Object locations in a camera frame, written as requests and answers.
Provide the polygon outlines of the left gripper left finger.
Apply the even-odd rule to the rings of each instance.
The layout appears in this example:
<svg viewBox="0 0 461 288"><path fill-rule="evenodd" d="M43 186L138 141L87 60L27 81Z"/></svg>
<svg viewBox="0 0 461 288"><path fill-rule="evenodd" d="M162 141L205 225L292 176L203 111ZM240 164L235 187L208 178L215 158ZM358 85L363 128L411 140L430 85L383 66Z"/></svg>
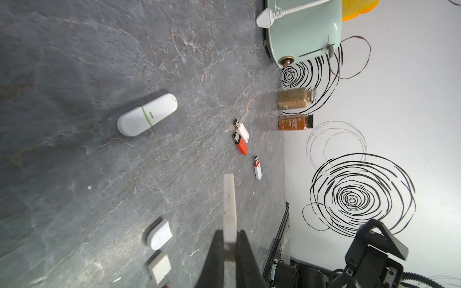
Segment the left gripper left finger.
<svg viewBox="0 0 461 288"><path fill-rule="evenodd" d="M217 230L212 238L204 266L195 288L223 288L224 285L224 237Z"/></svg>

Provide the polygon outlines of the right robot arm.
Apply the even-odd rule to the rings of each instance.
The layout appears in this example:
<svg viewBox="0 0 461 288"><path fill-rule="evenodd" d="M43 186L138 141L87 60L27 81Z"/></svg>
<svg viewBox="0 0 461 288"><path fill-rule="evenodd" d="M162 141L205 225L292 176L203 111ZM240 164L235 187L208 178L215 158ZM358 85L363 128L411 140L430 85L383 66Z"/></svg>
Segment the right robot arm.
<svg viewBox="0 0 461 288"><path fill-rule="evenodd" d="M328 270L314 264L285 262L277 238L263 277L269 288L458 288L459 278L426 277L404 269L409 249L387 223L372 218L362 224L345 254L345 267Z"/></svg>

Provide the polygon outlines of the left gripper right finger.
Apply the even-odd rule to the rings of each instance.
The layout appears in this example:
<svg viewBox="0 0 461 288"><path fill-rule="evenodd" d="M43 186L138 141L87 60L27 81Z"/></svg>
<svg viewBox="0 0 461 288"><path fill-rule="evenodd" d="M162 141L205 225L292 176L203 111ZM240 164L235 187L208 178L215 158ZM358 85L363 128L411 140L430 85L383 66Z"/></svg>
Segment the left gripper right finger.
<svg viewBox="0 0 461 288"><path fill-rule="evenodd" d="M237 233L235 263L237 288L267 287L267 283L258 268L249 239L244 230L240 230Z"/></svg>

